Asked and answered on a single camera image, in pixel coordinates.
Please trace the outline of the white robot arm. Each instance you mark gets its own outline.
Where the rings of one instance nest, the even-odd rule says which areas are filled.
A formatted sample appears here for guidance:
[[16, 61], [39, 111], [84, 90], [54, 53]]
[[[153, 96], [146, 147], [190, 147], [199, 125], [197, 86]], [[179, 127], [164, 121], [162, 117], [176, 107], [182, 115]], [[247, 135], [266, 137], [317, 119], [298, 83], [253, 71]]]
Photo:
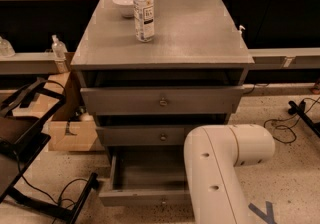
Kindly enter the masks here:
[[184, 164], [196, 224], [255, 224], [235, 168], [275, 152], [272, 135], [254, 124], [207, 125], [184, 142]]

